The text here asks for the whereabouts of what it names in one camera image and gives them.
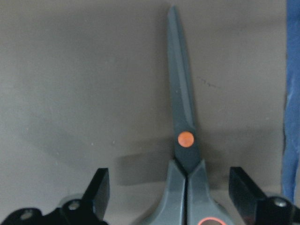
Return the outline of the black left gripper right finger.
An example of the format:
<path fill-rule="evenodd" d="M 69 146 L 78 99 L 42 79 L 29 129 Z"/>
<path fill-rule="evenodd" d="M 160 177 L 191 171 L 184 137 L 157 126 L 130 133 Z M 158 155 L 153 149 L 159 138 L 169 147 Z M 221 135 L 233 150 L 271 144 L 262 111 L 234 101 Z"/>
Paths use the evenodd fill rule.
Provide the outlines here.
<path fill-rule="evenodd" d="M 258 203 L 266 194 L 241 167 L 230 168 L 229 196 L 244 223 L 254 225 Z"/>

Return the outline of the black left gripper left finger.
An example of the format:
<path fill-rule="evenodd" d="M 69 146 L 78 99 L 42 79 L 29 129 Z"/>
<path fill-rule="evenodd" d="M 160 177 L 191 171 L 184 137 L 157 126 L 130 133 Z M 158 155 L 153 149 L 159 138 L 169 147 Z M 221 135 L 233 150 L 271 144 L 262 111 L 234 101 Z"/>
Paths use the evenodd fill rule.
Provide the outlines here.
<path fill-rule="evenodd" d="M 103 221 L 109 199 L 109 170 L 108 168 L 99 168 L 84 192 L 82 201 L 100 221 Z"/>

